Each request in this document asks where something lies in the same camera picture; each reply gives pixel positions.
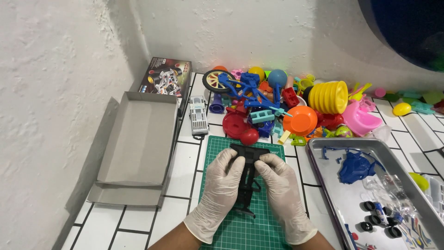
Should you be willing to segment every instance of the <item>gray cardboard box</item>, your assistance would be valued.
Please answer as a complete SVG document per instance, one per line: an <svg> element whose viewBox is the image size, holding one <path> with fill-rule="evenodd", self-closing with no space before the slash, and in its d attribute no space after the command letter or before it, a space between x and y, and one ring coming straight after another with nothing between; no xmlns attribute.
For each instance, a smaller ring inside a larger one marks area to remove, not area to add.
<svg viewBox="0 0 444 250"><path fill-rule="evenodd" d="M177 97L125 92L88 201L161 206L169 180Z"/></svg>

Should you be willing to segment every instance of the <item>metal tray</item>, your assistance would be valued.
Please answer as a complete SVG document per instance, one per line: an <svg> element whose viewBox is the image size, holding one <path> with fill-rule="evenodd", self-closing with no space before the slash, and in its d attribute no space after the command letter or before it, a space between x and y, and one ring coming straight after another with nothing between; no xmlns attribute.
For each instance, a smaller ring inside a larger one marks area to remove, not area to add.
<svg viewBox="0 0 444 250"><path fill-rule="evenodd" d="M351 232L356 232L356 225L365 221L365 216L370 215L369 212L365 212L359 207L359 204L365 200L363 196L367 194L367 190L364 189L362 181L357 181L351 185L339 182L338 172L342 167L342 161L338 164L336 159L339 157L345 159L345 151L328 150L327 157L329 160L325 160L322 157L324 146L350 147L371 153L387 170L387 173L385 173L380 167L376 166L377 176L397 175L403 184L404 192L420 215L423 228L434 241L436 248L444 249L444 223L439 219L439 215L429 204L427 198L385 143L377 139L367 138L314 138L308 143L308 153L335 216L343 243L348 249L352 250L354 247L344 224L349 225ZM376 230L376 233L360 233L360 240L363 236L364 240L377 243L380 249L408 249L403 238L388 238L382 227L376 226Z"/></svg>

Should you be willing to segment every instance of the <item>white latex glove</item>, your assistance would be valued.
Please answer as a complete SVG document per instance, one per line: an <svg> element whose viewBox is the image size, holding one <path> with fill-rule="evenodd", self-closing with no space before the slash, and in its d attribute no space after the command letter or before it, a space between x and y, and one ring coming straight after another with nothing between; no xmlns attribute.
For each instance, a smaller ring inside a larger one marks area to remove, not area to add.
<svg viewBox="0 0 444 250"><path fill-rule="evenodd" d="M238 197L245 158L238 157L228 170L228 162L236 155L235 150L224 149L208 165L202 199L183 220L188 230L202 242L213 242L214 233Z"/></svg>
<svg viewBox="0 0 444 250"><path fill-rule="evenodd" d="M304 212L294 170L275 154L264 154L260 159L254 166L265 181L268 203L285 239L291 245L307 242L317 228Z"/></svg>

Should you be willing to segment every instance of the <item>toy box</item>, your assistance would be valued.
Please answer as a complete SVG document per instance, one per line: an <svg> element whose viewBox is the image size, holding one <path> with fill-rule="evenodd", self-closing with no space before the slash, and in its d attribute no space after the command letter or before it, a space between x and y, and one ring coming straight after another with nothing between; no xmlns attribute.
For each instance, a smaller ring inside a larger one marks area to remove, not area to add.
<svg viewBox="0 0 444 250"><path fill-rule="evenodd" d="M191 62L153 57L143 77L139 92L175 95L179 101L178 115L185 111L191 82Z"/></svg>

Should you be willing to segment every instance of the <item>white wall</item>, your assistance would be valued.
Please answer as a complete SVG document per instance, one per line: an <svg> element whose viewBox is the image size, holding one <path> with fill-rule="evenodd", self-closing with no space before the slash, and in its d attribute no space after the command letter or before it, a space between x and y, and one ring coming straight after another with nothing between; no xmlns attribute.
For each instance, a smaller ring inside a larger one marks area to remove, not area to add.
<svg viewBox="0 0 444 250"><path fill-rule="evenodd" d="M371 32L357 0L138 0L153 56L200 73L262 66L398 90L433 88L435 73L405 61Z"/></svg>
<svg viewBox="0 0 444 250"><path fill-rule="evenodd" d="M126 2L0 1L0 249L51 249L82 205L108 101L146 67Z"/></svg>

